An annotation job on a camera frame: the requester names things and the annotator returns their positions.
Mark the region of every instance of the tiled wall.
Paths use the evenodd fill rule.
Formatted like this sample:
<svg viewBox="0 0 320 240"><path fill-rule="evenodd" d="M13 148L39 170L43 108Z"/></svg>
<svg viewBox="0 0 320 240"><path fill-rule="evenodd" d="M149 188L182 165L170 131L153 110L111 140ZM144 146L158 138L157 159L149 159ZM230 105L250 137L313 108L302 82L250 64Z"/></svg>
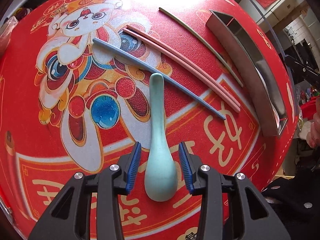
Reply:
<svg viewBox="0 0 320 240"><path fill-rule="evenodd" d="M289 34L293 37L295 45L301 42L303 39L305 39L307 43L310 43L313 56L316 59L318 68L320 68L320 52L316 46L314 38L312 37L310 31L307 29L308 27L305 25L302 18L298 17L292 23L290 23L288 27L290 28Z"/></svg>

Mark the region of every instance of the blue circle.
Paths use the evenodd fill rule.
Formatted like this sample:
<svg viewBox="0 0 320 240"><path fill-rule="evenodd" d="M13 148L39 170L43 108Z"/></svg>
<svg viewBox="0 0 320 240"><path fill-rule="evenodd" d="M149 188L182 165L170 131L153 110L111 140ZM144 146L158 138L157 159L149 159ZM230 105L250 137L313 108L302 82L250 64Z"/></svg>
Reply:
<svg viewBox="0 0 320 240"><path fill-rule="evenodd" d="M120 108L113 97L101 95L91 105L91 116L100 128L109 129L118 122Z"/></svg>

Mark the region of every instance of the cartoon rabbit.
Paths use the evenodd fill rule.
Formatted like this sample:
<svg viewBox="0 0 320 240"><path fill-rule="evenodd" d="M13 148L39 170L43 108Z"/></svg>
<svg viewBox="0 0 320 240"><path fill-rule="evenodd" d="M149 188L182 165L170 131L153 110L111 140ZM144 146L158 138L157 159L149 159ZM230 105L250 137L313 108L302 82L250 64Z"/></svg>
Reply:
<svg viewBox="0 0 320 240"><path fill-rule="evenodd" d="M151 23L121 7L121 0L104 0L57 15L36 61L39 120L60 127L66 151L89 172L103 165L100 129L111 129L122 119L142 147L149 148L151 140L149 73L93 45L92 39L102 39L168 75L172 72L159 52L122 32L127 24L149 32Z"/></svg>

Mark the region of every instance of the silver screw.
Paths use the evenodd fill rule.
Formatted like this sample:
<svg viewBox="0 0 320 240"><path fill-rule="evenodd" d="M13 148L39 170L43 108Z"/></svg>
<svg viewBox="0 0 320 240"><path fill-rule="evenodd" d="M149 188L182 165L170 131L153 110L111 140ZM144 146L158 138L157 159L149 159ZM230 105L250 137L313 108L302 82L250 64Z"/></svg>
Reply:
<svg viewBox="0 0 320 240"><path fill-rule="evenodd" d="M208 170L210 170L210 166L204 164L200 167L200 169L203 171L208 171Z"/></svg>
<svg viewBox="0 0 320 240"><path fill-rule="evenodd" d="M75 175L74 175L75 179L81 179L83 177L83 174L81 172L77 172Z"/></svg>
<svg viewBox="0 0 320 240"><path fill-rule="evenodd" d="M112 171L117 171L117 170L119 170L119 165L118 165L118 164L112 164L112 165L110 166L110 170L112 170Z"/></svg>
<svg viewBox="0 0 320 240"><path fill-rule="evenodd" d="M237 175L236 175L237 179L244 179L245 178L245 175L241 172L239 172Z"/></svg>
<svg viewBox="0 0 320 240"><path fill-rule="evenodd" d="M312 203L307 202L303 204L305 208L311 208L312 207Z"/></svg>

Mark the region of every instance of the plastic bag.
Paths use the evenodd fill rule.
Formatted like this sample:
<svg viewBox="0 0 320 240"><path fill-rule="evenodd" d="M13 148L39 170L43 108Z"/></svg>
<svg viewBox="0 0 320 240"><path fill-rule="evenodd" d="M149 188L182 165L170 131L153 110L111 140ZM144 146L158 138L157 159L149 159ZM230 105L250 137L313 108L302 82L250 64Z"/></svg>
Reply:
<svg viewBox="0 0 320 240"><path fill-rule="evenodd" d="M4 54L5 49L7 48L10 41L11 32L14 27L17 26L17 24L18 20L14 16L12 16L0 28L0 57L2 57L2 55Z"/></svg>

